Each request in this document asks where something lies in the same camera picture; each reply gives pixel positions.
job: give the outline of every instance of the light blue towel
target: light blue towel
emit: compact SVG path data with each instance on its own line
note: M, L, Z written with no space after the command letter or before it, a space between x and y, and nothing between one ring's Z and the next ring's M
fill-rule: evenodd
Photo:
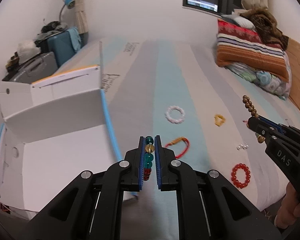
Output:
M77 53L81 49L81 38L77 27L71 27L66 30L70 34L70 39L74 52Z

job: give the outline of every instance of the beaded bracelet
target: beaded bracelet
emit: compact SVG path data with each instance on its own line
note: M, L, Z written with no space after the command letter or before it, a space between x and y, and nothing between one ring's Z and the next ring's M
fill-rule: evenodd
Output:
M237 170L238 169L243 169L246 173L246 180L244 183L241 183L237 180ZM239 163L236 166L234 166L234 168L232 169L232 173L231 173L231 181L233 182L233 185L235 185L237 188L244 188L247 187L249 182L250 182L250 171L249 171L249 167L247 167L245 164Z
M242 103L244 103L244 106L248 109L248 111L251 113L251 116L255 118L259 118L259 114L257 114L257 110L254 108L254 105L250 101L250 98L246 95L242 97ZM264 138L262 135L259 135L256 133L258 143L263 143L266 138Z
M178 137L177 139L174 139L173 141L167 143L167 144L164 146L165 148L168 148L169 146L174 145L174 144L177 144L178 142L181 142L181 141L183 141L183 142L186 144L186 147L185 147L185 149L184 149L179 155L176 156L176 159L179 159L179 158L181 158L183 155L186 154L186 152L188 151L188 149L189 149L189 147L190 147L190 142L189 142L189 140L188 140L187 138L185 138L185 137Z
M172 110L179 111L180 114L182 115L182 118L180 118L180 119L173 119L170 116L170 113L171 113ZM179 123L182 123L185 120L185 111L181 107L179 107L179 106L170 106L170 107L168 107L168 109L167 109L167 111L165 113L165 116L166 116L166 118L168 119L169 122L179 124Z
M143 171L143 180L147 181L150 178L151 174L151 167L152 167L152 161L154 159L153 152L154 152L154 140L151 136L147 136L145 139L145 158L144 158L144 171Z
M214 116L214 124L217 126L221 126L225 123L226 119L221 114L216 114Z

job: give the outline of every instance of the red string bracelet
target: red string bracelet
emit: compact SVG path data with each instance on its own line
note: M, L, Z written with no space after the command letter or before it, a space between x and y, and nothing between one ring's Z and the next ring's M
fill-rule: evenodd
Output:
M181 142L181 141L183 141L186 144L186 147L185 147L185 149L179 155L176 156L176 159L180 159L188 151L188 149L190 147L189 140L187 138L185 138L185 137L178 137L177 139L174 139L173 141L167 143L164 146L165 148L168 148L169 146L177 144L178 142Z
M237 170L238 169L243 169L246 173L246 180L244 183L241 183L237 180ZM232 173L231 173L231 181L233 182L233 185L235 185L237 188L244 188L247 187L247 185L250 182L250 171L249 171L249 167L247 167L245 164L239 163L236 166L234 166L234 168L232 169Z

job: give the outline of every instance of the round hole in box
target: round hole in box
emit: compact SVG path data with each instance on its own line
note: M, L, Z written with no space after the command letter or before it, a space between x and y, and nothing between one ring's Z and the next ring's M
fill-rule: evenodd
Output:
M12 155L13 155L13 157L15 157L15 158L18 158L18 157L19 157L19 150L18 150L16 147L13 147L13 148L12 148Z

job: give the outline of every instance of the striped bedsheet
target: striped bedsheet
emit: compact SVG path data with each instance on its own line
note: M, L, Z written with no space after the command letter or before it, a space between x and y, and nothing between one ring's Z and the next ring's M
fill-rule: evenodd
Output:
M181 158L193 169L216 169L230 180L231 169L245 163L251 182L241 192L260 210L285 193L287 179L265 154L243 122L250 113L242 103L248 95L257 112L277 123L300 129L300 111L290 100L266 93L230 70L218 67L212 52L175 41L103 38L104 88L122 156L137 147L140 136L160 135L162 144L184 136L189 151ZM99 64L99 42L91 42L66 62L59 72ZM180 106L185 121L172 124L164 114ZM226 122L218 127L214 115ZM246 143L247 150L237 150ZM171 147L178 154L182 143ZM160 192L155 171L144 182L137 202L125 202L121 238L178 239L177 202L174 192Z

